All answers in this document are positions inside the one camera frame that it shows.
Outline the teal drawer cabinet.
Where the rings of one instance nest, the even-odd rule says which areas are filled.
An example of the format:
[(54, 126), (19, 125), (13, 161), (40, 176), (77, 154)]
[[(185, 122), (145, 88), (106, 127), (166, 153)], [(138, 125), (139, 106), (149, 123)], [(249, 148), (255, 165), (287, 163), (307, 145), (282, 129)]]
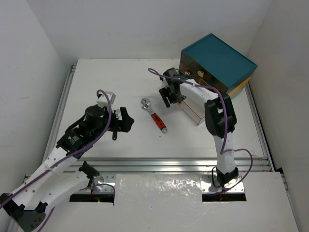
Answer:
[(181, 51), (179, 70), (198, 84), (230, 97), (247, 85), (258, 67), (242, 53), (210, 33)]

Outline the red handled adjustable wrench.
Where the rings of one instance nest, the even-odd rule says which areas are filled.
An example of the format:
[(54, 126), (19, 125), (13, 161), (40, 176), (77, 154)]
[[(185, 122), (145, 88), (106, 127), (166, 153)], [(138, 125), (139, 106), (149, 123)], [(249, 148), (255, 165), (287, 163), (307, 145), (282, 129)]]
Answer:
[(146, 110), (152, 119), (154, 120), (155, 124), (158, 126), (158, 128), (161, 130), (162, 133), (167, 133), (168, 129), (162, 119), (152, 110), (150, 100), (148, 98), (142, 98), (141, 99), (142, 109)]

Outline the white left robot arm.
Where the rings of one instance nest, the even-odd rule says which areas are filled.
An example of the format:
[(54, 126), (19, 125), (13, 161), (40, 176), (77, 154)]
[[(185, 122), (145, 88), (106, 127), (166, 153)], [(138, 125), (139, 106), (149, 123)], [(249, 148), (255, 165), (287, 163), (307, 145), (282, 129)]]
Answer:
[(125, 107), (112, 110), (98, 105), (86, 108), (84, 115), (71, 124), (46, 160), (12, 193), (0, 196), (1, 208), (25, 232), (41, 231), (56, 205), (72, 194), (88, 189), (98, 195), (106, 182), (87, 162), (60, 182), (63, 172), (91, 149), (105, 132), (129, 132), (134, 123)]

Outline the black handled adjustable wrench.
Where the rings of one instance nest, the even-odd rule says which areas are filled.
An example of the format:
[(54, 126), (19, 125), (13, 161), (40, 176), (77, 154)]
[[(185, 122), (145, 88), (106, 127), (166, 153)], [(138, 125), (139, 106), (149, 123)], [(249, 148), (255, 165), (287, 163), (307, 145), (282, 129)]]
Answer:
[(113, 112), (113, 119), (112, 119), (112, 126), (111, 126), (111, 131), (112, 131), (112, 139), (115, 141), (117, 139), (117, 134), (119, 131), (121, 131), (121, 128), (119, 126), (119, 118), (121, 116), (121, 111), (120, 109), (116, 109)]

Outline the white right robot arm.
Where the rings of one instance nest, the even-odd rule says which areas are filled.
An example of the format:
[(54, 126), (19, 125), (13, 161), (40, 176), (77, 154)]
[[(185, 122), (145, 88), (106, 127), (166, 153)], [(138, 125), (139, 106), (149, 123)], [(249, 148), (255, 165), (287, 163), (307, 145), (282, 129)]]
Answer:
[(222, 94), (214, 87), (201, 86), (175, 68), (166, 70), (160, 75), (160, 80), (164, 87), (159, 93), (167, 108), (171, 104), (190, 99), (204, 109), (206, 128), (214, 138), (217, 152), (216, 172), (219, 185), (216, 187), (223, 188), (239, 174), (232, 151), (232, 133), (237, 118), (229, 95)]

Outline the clear bottom wide drawer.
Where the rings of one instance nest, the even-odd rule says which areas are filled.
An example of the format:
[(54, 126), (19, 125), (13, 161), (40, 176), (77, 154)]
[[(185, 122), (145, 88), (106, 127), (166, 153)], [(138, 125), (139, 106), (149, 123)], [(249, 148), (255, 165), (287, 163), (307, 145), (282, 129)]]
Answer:
[(175, 103), (197, 124), (205, 120), (204, 103), (207, 101), (207, 92), (204, 88), (198, 88), (193, 83), (180, 84), (180, 91), (186, 99), (181, 103)]

